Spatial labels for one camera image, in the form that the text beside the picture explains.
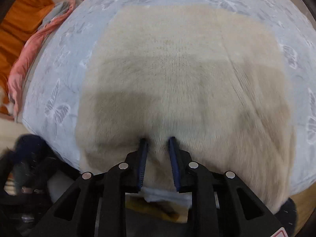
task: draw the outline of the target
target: white butterfly print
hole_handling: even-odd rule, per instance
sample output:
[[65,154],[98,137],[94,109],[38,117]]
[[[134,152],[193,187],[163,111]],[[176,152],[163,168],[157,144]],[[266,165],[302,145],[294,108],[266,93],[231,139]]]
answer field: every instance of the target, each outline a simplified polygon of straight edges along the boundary
[[59,86],[60,80],[58,79],[44,110],[46,117],[52,119],[54,124],[61,124],[70,111],[68,104],[55,105]]
[[66,59],[66,57],[70,54],[70,51],[65,51],[65,46],[63,46],[58,55],[56,56],[56,59],[54,61],[54,65],[56,67],[60,67],[61,64],[64,62],[64,60]]
[[297,69],[297,52],[287,45],[280,44],[283,54],[288,61],[288,64],[291,68]]
[[87,56],[79,62],[81,67],[87,68],[87,63],[89,62],[92,55],[92,50],[88,52]]
[[217,7],[223,8],[232,12],[237,12],[237,7],[242,6],[244,8],[247,8],[247,5],[245,5],[240,0],[206,0],[210,3],[216,4]]
[[307,142],[313,144],[316,142],[316,99],[311,89],[308,89],[308,94],[312,117],[308,117],[306,125]]
[[93,27],[93,24],[84,22],[76,32],[77,34],[81,34],[92,27]]

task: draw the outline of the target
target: light blue bedspread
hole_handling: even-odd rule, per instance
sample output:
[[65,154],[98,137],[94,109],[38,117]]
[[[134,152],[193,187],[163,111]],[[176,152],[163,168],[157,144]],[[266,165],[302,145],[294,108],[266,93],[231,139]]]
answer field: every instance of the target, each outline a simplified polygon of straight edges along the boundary
[[126,5],[193,3],[247,15],[275,33],[284,52],[295,105],[297,148],[292,194],[302,191],[316,180],[316,32],[290,0],[85,0],[57,30],[42,54],[26,96],[24,125],[79,168],[80,152],[74,134],[78,102],[86,66],[101,33]]

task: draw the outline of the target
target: folded clothing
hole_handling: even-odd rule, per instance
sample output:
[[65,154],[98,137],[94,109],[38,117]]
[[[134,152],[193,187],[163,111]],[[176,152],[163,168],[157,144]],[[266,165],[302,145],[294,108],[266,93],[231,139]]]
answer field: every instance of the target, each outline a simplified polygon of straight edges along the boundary
[[37,30],[43,28],[46,24],[50,23],[55,17],[65,14],[69,10],[69,2],[59,2],[55,4],[55,7],[43,18],[42,24]]
[[175,136],[209,170],[236,172],[275,213],[295,149],[283,71],[274,35],[251,18],[209,5],[124,7],[83,81],[80,168],[106,172],[145,137],[144,186],[174,190],[166,142]]
[[29,66],[35,59],[45,38],[56,28],[58,28],[73,12],[75,1],[69,1],[69,8],[66,13],[54,17],[49,23],[33,34],[24,45],[17,61],[13,64],[8,78],[9,98],[14,101],[14,116],[16,117],[21,109],[22,85]]

